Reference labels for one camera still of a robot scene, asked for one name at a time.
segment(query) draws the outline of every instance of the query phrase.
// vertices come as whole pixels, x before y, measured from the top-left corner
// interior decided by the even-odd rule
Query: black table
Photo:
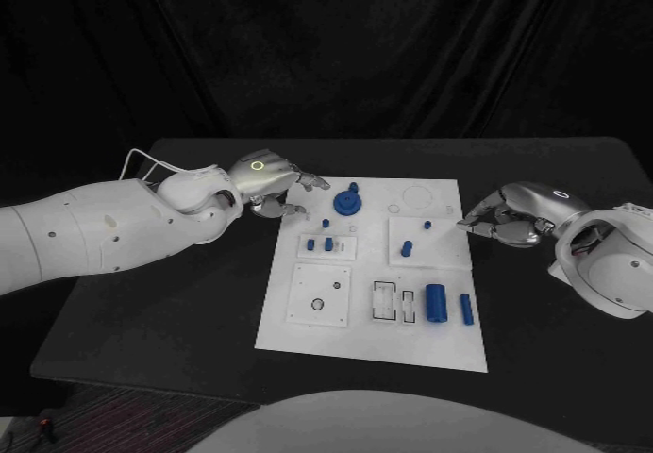
[[[322,176],[452,178],[462,210],[533,180],[596,208],[650,206],[653,185],[611,138],[160,140],[183,168],[229,169],[269,148]],[[247,212],[213,243],[129,272],[83,277],[33,375],[271,403],[341,389],[429,395],[598,442],[653,446],[653,315],[622,321],[547,275],[553,243],[469,237],[488,374],[253,349],[278,220]]]

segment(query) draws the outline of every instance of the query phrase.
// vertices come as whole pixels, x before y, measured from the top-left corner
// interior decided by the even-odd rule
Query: gray robot hand
[[[318,176],[304,173],[296,165],[266,149],[242,157],[227,173],[243,204],[252,203],[252,212],[260,217],[275,218],[305,212],[302,206],[282,204],[278,201],[278,197],[285,194],[295,182],[307,191],[311,191],[312,187],[322,190],[330,188]]]
[[[570,222],[589,210],[576,197],[543,184],[516,182],[487,196],[456,226],[506,245],[527,248],[540,243],[544,235],[559,238]],[[490,212],[495,223],[480,221]]]

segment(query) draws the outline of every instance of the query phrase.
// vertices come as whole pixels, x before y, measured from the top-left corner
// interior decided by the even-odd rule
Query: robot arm
[[[481,222],[494,212],[495,224]],[[592,211],[543,184],[503,186],[475,206],[458,227],[514,247],[543,236],[557,239],[549,273],[612,316],[653,311],[653,211],[625,204]]]
[[[121,177],[0,208],[0,295],[54,278],[125,271],[210,243],[247,203],[263,217],[304,211],[278,197],[295,182],[328,189],[324,180],[268,150],[250,157],[229,173],[157,161],[175,174],[154,190]]]

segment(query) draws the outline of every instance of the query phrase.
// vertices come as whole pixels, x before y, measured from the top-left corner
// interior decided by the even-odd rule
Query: peg board
[[[255,348],[487,372],[469,246],[467,233],[455,228],[462,218],[455,180],[325,180],[328,191],[305,192],[298,184],[288,191],[286,203],[302,205],[308,213],[281,220]],[[351,182],[361,208],[343,216],[334,211],[333,198]],[[327,228],[322,219],[328,219]],[[423,229],[426,220],[431,229]],[[337,253],[324,253],[325,237],[333,238]],[[305,248],[309,238],[315,239],[314,255]],[[399,253],[402,241],[413,243],[409,257]],[[299,281],[308,282],[309,292]],[[395,322],[373,317],[379,281],[395,283]],[[445,323],[425,319],[425,285],[431,283],[446,288]],[[412,304],[402,301],[403,292],[412,292]],[[459,294],[471,297],[472,326],[462,322]],[[309,309],[311,304],[320,309]],[[407,305],[415,324],[402,322]]]

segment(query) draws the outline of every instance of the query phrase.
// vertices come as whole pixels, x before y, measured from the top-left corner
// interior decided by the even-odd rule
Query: black backdrop
[[[11,0],[0,38],[2,205],[115,178],[158,137],[598,135],[648,149],[647,0]],[[72,285],[0,300],[0,415],[60,401],[28,365]]]

